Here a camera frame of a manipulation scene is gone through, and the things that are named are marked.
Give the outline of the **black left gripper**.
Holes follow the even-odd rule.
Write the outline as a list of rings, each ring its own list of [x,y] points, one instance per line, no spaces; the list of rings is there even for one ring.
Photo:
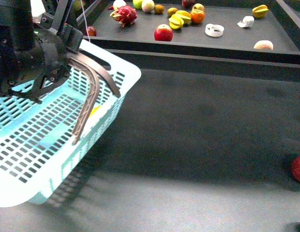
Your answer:
[[[17,96],[41,103],[40,97],[68,79],[69,54],[79,50],[83,33],[65,24],[62,32],[33,23],[17,28],[0,25],[0,97]]]

